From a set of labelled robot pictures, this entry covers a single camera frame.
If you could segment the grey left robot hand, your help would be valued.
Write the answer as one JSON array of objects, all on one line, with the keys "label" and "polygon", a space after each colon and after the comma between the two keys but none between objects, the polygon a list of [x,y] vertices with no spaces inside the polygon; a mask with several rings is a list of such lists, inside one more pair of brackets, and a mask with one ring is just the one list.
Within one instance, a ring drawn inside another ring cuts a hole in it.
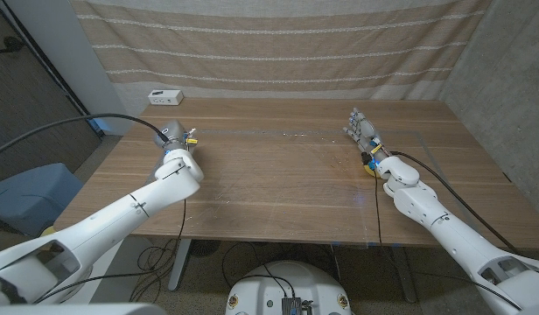
[{"label": "grey left robot hand", "polygon": [[165,141],[160,136],[155,136],[154,143],[165,152],[176,149],[193,151],[198,144],[198,139],[194,135],[195,129],[185,129],[178,120],[168,122],[160,128],[160,131],[168,140]]}]

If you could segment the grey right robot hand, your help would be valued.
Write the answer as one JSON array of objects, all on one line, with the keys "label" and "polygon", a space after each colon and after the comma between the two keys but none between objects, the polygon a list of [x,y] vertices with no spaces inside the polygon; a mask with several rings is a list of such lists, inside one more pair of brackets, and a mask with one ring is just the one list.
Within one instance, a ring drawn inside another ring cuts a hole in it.
[{"label": "grey right robot hand", "polygon": [[358,108],[353,108],[348,118],[348,125],[343,131],[355,141],[362,156],[368,159],[369,163],[378,166],[390,156],[380,134]]}]

